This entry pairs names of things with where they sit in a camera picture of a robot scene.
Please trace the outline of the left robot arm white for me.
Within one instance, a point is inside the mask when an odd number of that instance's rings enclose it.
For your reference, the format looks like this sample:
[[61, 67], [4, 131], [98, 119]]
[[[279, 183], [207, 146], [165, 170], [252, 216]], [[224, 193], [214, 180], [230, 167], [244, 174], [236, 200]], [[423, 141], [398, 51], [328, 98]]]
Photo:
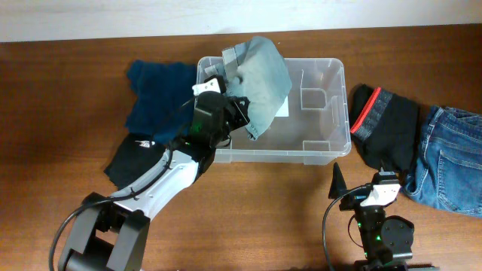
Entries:
[[51, 270], [141, 270], [151, 221], [191, 186], [230, 144], [230, 133], [249, 123], [247, 97], [215, 91], [189, 101], [194, 118], [160, 160], [111, 196], [92, 193], [61, 224], [49, 250]]

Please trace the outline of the dark blue garment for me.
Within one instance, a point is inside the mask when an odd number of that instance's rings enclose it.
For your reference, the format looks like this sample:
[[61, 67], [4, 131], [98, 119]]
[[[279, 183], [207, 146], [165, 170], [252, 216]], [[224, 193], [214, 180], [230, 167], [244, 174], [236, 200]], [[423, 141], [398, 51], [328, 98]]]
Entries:
[[192, 121], [195, 65], [136, 60], [128, 68], [127, 78], [137, 96], [125, 123], [129, 132], [152, 136], [165, 145]]

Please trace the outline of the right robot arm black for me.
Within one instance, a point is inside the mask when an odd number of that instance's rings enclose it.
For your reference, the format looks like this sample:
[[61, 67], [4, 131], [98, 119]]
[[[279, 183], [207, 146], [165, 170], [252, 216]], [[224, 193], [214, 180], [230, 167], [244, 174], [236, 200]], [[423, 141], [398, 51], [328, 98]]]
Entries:
[[388, 216], [385, 208], [396, 201], [401, 189], [398, 176], [394, 172], [381, 169], [372, 181], [349, 189], [337, 163], [333, 166], [333, 176], [328, 198], [332, 200], [326, 208], [322, 220], [322, 245], [329, 270], [335, 266], [331, 262], [327, 246], [326, 222], [330, 210], [339, 205], [342, 212], [353, 211], [351, 221], [357, 223], [361, 237], [359, 245], [365, 259], [353, 264], [354, 270], [416, 271], [438, 270], [431, 264], [409, 265], [413, 257], [414, 224], [397, 215]]

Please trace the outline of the light grey-blue jeans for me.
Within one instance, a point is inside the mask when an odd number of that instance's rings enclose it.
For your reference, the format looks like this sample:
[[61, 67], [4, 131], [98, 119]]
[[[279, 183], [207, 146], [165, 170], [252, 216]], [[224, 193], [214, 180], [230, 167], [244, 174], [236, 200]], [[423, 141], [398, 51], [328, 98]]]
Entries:
[[251, 40], [222, 51], [227, 95], [249, 100], [245, 125], [252, 141], [268, 130], [292, 87], [285, 59], [268, 38]]

